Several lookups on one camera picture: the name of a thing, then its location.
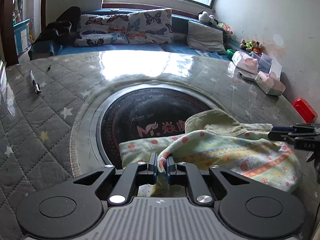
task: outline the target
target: blue cabinet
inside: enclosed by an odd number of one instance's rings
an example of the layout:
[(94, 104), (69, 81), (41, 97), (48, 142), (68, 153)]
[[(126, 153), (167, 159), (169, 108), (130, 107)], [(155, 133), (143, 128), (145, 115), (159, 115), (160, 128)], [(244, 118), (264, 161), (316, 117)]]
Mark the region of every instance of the blue cabinet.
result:
[(29, 22), (30, 19), (27, 19), (13, 26), (14, 41), (16, 43), (17, 55), (24, 52), (30, 45)]

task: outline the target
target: gray ridged panel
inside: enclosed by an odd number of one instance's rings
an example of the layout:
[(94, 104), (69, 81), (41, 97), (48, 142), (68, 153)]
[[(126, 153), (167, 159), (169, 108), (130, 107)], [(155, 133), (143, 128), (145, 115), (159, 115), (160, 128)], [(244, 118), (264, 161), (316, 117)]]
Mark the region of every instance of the gray ridged panel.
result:
[(194, 206), (186, 197), (164, 199), (135, 197), (126, 206), (110, 208), (97, 227), (75, 239), (245, 240), (247, 238), (228, 231), (210, 208)]

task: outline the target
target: marker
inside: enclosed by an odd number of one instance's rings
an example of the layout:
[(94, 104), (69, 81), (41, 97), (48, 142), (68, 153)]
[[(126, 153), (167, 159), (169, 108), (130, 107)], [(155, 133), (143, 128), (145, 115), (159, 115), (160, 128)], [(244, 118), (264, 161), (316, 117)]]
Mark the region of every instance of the marker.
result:
[(37, 93), (37, 94), (41, 93), (40, 86), (39, 86), (39, 84), (36, 82), (35, 77), (33, 76), (32, 70), (30, 70), (30, 77), (31, 77), (32, 84), (33, 84), (33, 87), (35, 88), (36, 93)]

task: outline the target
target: blue blanket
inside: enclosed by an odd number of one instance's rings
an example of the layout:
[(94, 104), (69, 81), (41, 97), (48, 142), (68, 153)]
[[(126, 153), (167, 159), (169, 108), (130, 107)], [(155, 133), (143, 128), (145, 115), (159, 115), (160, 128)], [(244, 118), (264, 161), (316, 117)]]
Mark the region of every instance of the blue blanket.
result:
[(119, 44), (119, 45), (102, 45), (102, 46), (88, 46), (88, 47), (73, 47), (64, 46), (58, 55), (77, 54), (83, 52), (105, 51), (105, 50), (148, 50), (148, 51), (167, 51), (172, 53), (184, 53), (189, 55), (200, 55), (205, 57), (214, 57), (218, 59), (228, 60), (226, 55), (220, 55), (217, 52), (209, 52), (205, 50), (190, 49), (187, 44), (176, 42), (174, 44)]

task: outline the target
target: towel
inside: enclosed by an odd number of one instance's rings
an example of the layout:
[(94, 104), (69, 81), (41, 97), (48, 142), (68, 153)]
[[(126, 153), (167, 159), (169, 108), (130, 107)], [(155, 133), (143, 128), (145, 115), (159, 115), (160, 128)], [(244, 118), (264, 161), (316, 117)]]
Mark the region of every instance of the towel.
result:
[(271, 124), (239, 123), (224, 111), (214, 109), (187, 119), (183, 135), (121, 143), (120, 156), (125, 167), (132, 162), (148, 161), (152, 152), (159, 154), (158, 181), (152, 195), (184, 194), (182, 187), (170, 187), (169, 191), (164, 167), (170, 154), (175, 162), (193, 163), (202, 170), (219, 165), (292, 192), (302, 180), (300, 163), (285, 142), (268, 140), (271, 129)]

